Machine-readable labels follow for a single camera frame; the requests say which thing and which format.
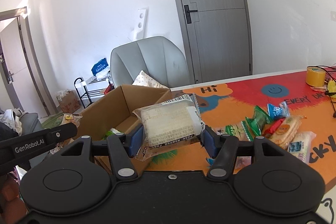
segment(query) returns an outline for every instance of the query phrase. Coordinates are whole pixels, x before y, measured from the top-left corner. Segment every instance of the yellow tape roll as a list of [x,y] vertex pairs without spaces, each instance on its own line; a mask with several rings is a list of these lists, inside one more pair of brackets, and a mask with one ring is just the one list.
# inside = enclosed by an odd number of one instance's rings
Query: yellow tape roll
[[326,72],[320,68],[308,67],[306,83],[314,87],[324,86],[324,79],[326,77]]

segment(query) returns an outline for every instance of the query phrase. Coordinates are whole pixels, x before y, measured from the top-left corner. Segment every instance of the cardboard box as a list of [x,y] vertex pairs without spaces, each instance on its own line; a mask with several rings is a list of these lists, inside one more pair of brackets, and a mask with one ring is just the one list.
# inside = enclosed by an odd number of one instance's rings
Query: cardboard box
[[57,98],[59,106],[64,113],[74,113],[80,108],[80,105],[73,93],[69,90],[69,93],[62,97],[61,99]]
[[[139,123],[133,110],[162,103],[172,98],[169,89],[150,88],[138,85],[122,85],[84,109],[76,138],[90,135],[93,141],[101,140],[108,130],[115,128],[125,134],[130,133]],[[110,170],[109,158],[96,157],[99,165]],[[139,161],[131,159],[138,174],[141,174],[151,159]]]

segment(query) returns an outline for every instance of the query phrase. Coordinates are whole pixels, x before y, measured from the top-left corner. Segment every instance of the silver bolt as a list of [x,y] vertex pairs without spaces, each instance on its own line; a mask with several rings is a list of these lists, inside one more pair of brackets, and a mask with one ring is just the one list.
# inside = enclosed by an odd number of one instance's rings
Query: silver bolt
[[119,171],[118,171],[118,174],[122,177],[130,177],[132,175],[134,175],[134,170],[131,169],[131,168],[121,168]]
[[174,179],[177,179],[177,175],[170,174],[168,175],[168,178],[174,180]]
[[210,171],[210,174],[214,177],[224,177],[226,175],[226,171],[221,168],[215,168]]

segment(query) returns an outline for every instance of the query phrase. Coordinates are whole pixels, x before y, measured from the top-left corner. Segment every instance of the chair backrest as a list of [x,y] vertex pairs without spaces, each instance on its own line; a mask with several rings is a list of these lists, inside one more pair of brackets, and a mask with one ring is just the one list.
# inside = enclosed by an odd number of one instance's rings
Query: chair backrest
[[169,88],[190,84],[183,53],[164,37],[150,37],[119,46],[112,50],[110,64],[115,87],[131,85],[141,70]]

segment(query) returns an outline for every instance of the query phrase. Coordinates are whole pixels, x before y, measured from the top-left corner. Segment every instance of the colorful tabletop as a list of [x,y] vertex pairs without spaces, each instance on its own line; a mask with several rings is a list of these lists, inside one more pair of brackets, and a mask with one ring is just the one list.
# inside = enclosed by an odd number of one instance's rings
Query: colorful tabletop
[[[328,221],[334,220],[332,198],[336,198],[336,119],[329,97],[313,91],[305,83],[306,72],[235,81],[227,84],[205,85],[172,92],[180,96],[194,92],[197,95],[202,120],[212,128],[235,124],[253,116],[256,105],[266,110],[266,105],[286,101],[292,115],[303,115],[299,131],[312,131],[316,138],[311,145],[309,165],[317,170],[326,184],[326,199],[320,208]],[[148,170],[203,170],[209,168],[209,157],[199,143],[158,155]]]

